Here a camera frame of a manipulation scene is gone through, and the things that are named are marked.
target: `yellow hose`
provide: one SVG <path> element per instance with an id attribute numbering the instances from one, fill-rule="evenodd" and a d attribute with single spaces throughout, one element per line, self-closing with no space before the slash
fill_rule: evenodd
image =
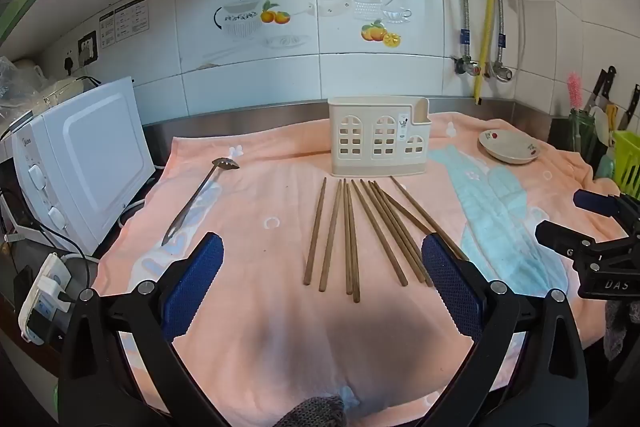
<path id="1" fill-rule="evenodd" d="M 486 10 L 484 12 L 484 29 L 482 30 L 482 48 L 480 48 L 480 74 L 476 76 L 474 81 L 474 99 L 476 104 L 480 103 L 480 90 L 482 89 L 482 79 L 484 76 L 484 66 L 489 55 L 491 47 L 491 26 L 494 20 L 494 2 L 495 0 L 486 0 Z"/>

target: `lime green plastic basket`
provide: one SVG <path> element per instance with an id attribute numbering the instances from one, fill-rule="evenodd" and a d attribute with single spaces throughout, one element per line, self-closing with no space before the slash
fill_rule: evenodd
<path id="1" fill-rule="evenodd" d="M 613 181 L 621 192 L 637 198 L 640 194 L 640 136 L 631 131 L 615 131 L 616 166 Z"/>

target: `stainless steel edge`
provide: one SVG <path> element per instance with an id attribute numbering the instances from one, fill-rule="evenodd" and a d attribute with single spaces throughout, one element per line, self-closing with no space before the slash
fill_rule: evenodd
<path id="1" fill-rule="evenodd" d="M 545 141 L 549 134 L 552 118 L 548 114 L 513 100 L 484 98 L 481 105 L 476 105 L 474 99 L 461 96 L 430 96 L 428 99 L 432 114 L 459 112 L 480 120 L 500 119 Z M 151 158 L 160 165 L 168 160 L 174 137 L 237 136 L 324 118 L 329 118 L 326 100 L 310 100 L 186 116 L 145 125 L 143 130 Z"/>

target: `microwave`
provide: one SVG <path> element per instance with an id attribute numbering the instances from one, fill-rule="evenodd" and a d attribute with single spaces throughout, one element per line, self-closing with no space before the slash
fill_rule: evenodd
<path id="1" fill-rule="evenodd" d="M 131 77 L 25 120 L 0 142 L 2 215 L 18 239 L 91 255 L 154 172 Z"/>

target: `chopstick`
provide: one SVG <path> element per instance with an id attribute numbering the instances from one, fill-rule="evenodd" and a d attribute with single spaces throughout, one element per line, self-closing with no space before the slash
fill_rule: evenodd
<path id="1" fill-rule="evenodd" d="M 416 200 L 414 200 L 412 195 L 409 194 L 406 191 L 406 189 L 402 187 L 401 184 L 399 184 L 398 180 L 396 180 L 393 176 L 389 176 L 389 177 L 398 186 L 402 194 L 404 194 L 404 196 L 409 201 L 411 201 L 415 209 L 418 212 L 420 212 L 420 214 L 422 214 L 422 217 L 426 219 L 427 223 L 429 223 L 431 228 L 433 228 L 433 230 L 436 231 L 436 233 L 444 240 L 444 242 L 449 245 L 449 248 L 453 250 L 453 253 L 456 255 L 456 257 L 458 259 L 461 259 L 462 261 L 468 261 L 469 258 L 466 256 L 466 254 L 462 250 L 460 250 L 460 247 L 452 240 L 452 238 L 449 237 L 449 235 L 447 235 L 447 233 L 443 229 L 441 229 L 441 227 L 433 220 L 433 218 L 429 214 L 427 214 L 427 211 L 424 208 L 422 208 Z"/>
<path id="2" fill-rule="evenodd" d="M 391 247 L 389 246 L 388 242 L 386 241 L 385 235 L 382 233 L 382 230 L 380 230 L 380 226 L 376 222 L 376 218 L 374 217 L 373 212 L 371 212 L 371 209 L 369 208 L 369 205 L 367 204 L 367 201 L 365 200 L 364 196 L 360 192 L 360 190 L 359 190 L 358 186 L 356 185 L 355 181 L 352 180 L 351 182 L 353 183 L 353 188 L 355 189 L 356 194 L 358 195 L 358 199 L 360 200 L 360 203 L 362 203 L 362 207 L 364 208 L 364 211 L 367 214 L 367 217 L 369 217 L 369 220 L 371 222 L 371 226 L 373 227 L 373 230 L 375 230 L 376 235 L 378 236 L 378 239 L 380 240 L 380 244 L 382 245 L 382 248 L 385 250 L 386 256 L 388 257 L 389 262 L 391 263 L 391 266 L 393 266 L 394 271 L 396 272 L 396 275 L 398 276 L 398 280 L 400 281 L 400 284 L 402 286 L 407 286 L 409 283 L 408 283 L 406 277 L 404 276 L 404 272 L 402 272 L 402 268 L 398 264 L 398 260 L 396 259 L 396 256 L 394 255 L 394 252 L 391 250 Z M 368 187 L 365 184 L 365 182 L 363 180 L 360 180 L 360 183 L 362 183 L 362 186 L 365 188 L 365 191 L 368 192 L 368 190 L 367 190 Z"/>
<path id="3" fill-rule="evenodd" d="M 356 243 L 356 223 L 353 217 L 353 201 L 351 190 L 347 187 L 347 200 L 349 201 L 349 235 L 351 239 L 351 281 L 353 283 L 353 302 L 360 302 L 360 273 L 358 272 L 358 245 Z"/>
<path id="4" fill-rule="evenodd" d="M 324 261 L 322 261 L 322 273 L 320 274 L 320 285 L 318 290 L 321 292 L 326 290 L 326 282 L 329 279 L 329 265 L 331 263 L 331 253 L 334 249 L 335 223 L 340 210 L 340 200 L 342 196 L 342 181 L 338 182 L 338 188 L 335 191 L 334 209 L 331 213 L 331 223 L 329 224 L 329 236 L 326 238 L 326 248 L 324 249 Z"/>
<path id="5" fill-rule="evenodd" d="M 326 189 L 326 177 L 322 182 L 320 189 L 320 197 L 318 198 L 318 206 L 316 207 L 316 220 L 314 221 L 314 229 L 311 233 L 311 245 L 309 245 L 309 255 L 306 258 L 305 278 L 303 283 L 306 286 L 311 284 L 311 275 L 314 271 L 314 259 L 316 257 L 316 243 L 318 242 L 318 230 L 320 229 L 320 216 L 322 214 L 322 202 L 324 201 L 324 190 Z"/>
<path id="6" fill-rule="evenodd" d="M 347 180 L 342 180 L 342 199 L 344 207 L 344 262 L 346 269 L 347 295 L 353 294 L 353 275 L 351 273 L 351 232 L 349 219 L 349 196 L 347 194 Z"/>
<path id="7" fill-rule="evenodd" d="M 389 200 L 394 207 L 400 210 L 400 212 L 402 212 L 402 214 L 406 216 L 406 218 L 411 221 L 419 230 L 421 230 L 426 235 L 432 233 L 432 231 L 429 230 L 426 225 L 424 225 L 417 217 L 414 216 L 414 214 L 409 212 L 406 208 L 404 208 L 404 206 L 402 206 L 394 198 L 392 198 L 388 192 L 385 192 L 384 190 L 382 190 L 382 192 L 384 192 L 386 199 Z"/>
<path id="8" fill-rule="evenodd" d="M 422 259 L 421 259 L 422 252 L 418 248 L 418 245 L 415 244 L 414 238 L 411 237 L 411 234 L 406 229 L 404 223 L 402 222 L 402 219 L 400 219 L 400 217 L 398 216 L 396 211 L 391 207 L 391 204 L 389 204 L 389 201 L 388 201 L 388 199 L 386 197 L 386 194 L 385 194 L 384 190 L 382 190 L 382 188 L 380 188 L 380 185 L 378 185 L 378 182 L 373 182 L 373 185 L 374 185 L 375 188 L 377 188 L 378 194 L 380 195 L 382 200 L 385 202 L 386 207 L 388 208 L 389 212 L 391 213 L 391 216 L 394 218 L 394 220 L 396 222 L 396 225 L 398 225 L 398 227 L 400 229 L 400 232 L 402 233 L 402 235 L 404 235 L 404 238 L 406 239 L 405 244 L 407 244 L 407 242 L 408 242 L 408 248 L 410 248 L 410 252 L 412 252 L 414 254 L 415 263 L 418 265 L 418 268 L 420 269 L 420 272 L 422 272 L 422 275 L 424 276 L 424 279 L 425 279 L 425 282 L 427 283 L 427 286 L 432 287 L 433 286 L 433 282 L 431 281 L 431 277 L 429 277 L 429 274 L 427 273 L 427 269 L 422 264 Z"/>
<path id="9" fill-rule="evenodd" d="M 394 236 L 394 239 L 396 240 L 398 247 L 404 254 L 404 258 L 409 263 L 409 266 L 411 266 L 411 269 L 414 271 L 414 274 L 418 279 L 418 281 L 425 282 L 424 275 L 421 272 L 420 268 L 418 267 L 418 264 L 415 262 L 414 255 L 411 252 L 411 245 L 409 245 L 409 242 L 405 240 L 405 238 L 402 236 L 402 233 L 400 232 L 398 225 L 396 225 L 396 223 L 394 222 L 394 218 L 391 216 L 389 209 L 386 207 L 385 201 L 378 194 L 378 191 L 376 190 L 376 186 L 372 182 L 369 182 L 369 185 L 371 190 L 371 193 L 369 194 L 369 196 L 373 198 L 372 200 L 373 204 L 376 206 L 380 216 L 382 216 L 382 219 L 385 222 L 386 227 L 389 229 L 389 232 L 391 232 L 391 235 Z"/>

